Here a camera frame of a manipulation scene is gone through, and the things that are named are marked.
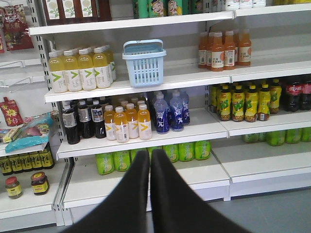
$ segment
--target cola bottle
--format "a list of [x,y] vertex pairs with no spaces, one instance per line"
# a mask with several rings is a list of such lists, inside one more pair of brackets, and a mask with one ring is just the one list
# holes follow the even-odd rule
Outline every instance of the cola bottle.
[[304,84],[302,84],[300,109],[311,109],[311,80],[306,81]]
[[300,107],[301,82],[288,82],[285,89],[285,111],[296,112]]

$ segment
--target basket handle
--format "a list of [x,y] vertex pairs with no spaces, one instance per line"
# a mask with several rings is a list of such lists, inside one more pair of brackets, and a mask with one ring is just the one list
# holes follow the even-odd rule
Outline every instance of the basket handle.
[[153,40],[131,40],[128,42],[125,42],[123,45],[123,50],[125,50],[125,47],[132,44],[146,44],[146,43],[160,43],[161,48],[163,50],[163,41],[159,39],[153,39]]

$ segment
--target blue plastic basket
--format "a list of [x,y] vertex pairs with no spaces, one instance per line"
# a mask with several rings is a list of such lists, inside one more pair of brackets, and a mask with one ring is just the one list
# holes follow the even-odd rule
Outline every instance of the blue plastic basket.
[[132,87],[160,85],[163,83],[163,49],[162,40],[128,41],[123,45],[123,59]]

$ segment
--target black bottle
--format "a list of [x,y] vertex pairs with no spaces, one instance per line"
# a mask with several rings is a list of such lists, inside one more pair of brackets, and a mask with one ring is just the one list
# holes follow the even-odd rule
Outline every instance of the black bottle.
[[94,100],[93,104],[94,105],[91,108],[91,113],[95,125],[95,137],[104,138],[106,137],[106,129],[103,108],[99,104],[98,100]]
[[86,105],[85,100],[79,101],[78,113],[81,123],[81,136],[83,138],[94,136],[94,122],[92,120],[91,109]]
[[78,135],[78,125],[76,113],[70,105],[65,105],[63,109],[63,123],[65,126],[65,132],[67,136],[68,144],[77,144],[80,142],[80,136]]

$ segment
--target sauce jar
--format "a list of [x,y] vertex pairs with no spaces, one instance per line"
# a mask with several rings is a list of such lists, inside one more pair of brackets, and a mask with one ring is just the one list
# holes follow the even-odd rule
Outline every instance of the sauce jar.
[[35,195],[46,194],[49,189],[48,177],[43,171],[37,172],[31,176],[31,187]]
[[9,198],[11,199],[19,198],[23,194],[19,181],[15,176],[5,180],[5,188],[8,191]]

